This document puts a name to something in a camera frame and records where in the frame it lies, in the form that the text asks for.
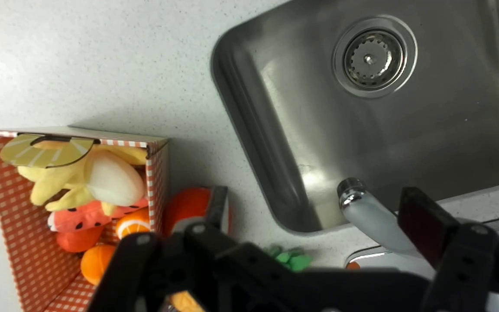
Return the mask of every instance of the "white countertop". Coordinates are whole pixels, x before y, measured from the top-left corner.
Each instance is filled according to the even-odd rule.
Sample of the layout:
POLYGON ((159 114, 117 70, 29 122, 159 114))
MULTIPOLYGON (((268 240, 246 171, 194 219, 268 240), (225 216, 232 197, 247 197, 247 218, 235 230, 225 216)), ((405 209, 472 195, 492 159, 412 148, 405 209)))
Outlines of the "white countertop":
MULTIPOLYGON (((275 226, 209 79, 232 27, 282 0, 0 0, 0 127, 81 126, 171 138, 171 190, 230 188, 237 238, 306 247, 339 266, 372 245, 353 228, 294 237, 275 226)), ((445 205, 499 218, 499 192, 445 205)), ((0 237, 0 311, 19 311, 0 237)))

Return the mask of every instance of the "toy box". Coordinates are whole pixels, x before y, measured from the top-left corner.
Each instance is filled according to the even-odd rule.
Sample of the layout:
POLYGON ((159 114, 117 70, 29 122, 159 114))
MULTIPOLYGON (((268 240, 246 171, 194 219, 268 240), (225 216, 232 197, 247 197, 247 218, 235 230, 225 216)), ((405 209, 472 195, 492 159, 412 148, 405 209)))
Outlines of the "toy box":
MULTIPOLYGON (((88 140, 95 146, 128 146, 147 153, 142 178, 148 207, 150 231, 161 231, 161 214, 166 195, 168 141, 150 136, 129 136, 79 129, 0 131, 0 152, 17 136, 36 134, 58 141, 88 140)), ((53 233, 46 230, 46 218, 29 202, 32 183, 0 159, 0 228, 6 247, 20 308, 25 312, 84 311, 93 287, 79 275, 79 257, 64 254, 53 233)), ((107 224, 103 244, 116 242, 114 223, 107 224)))

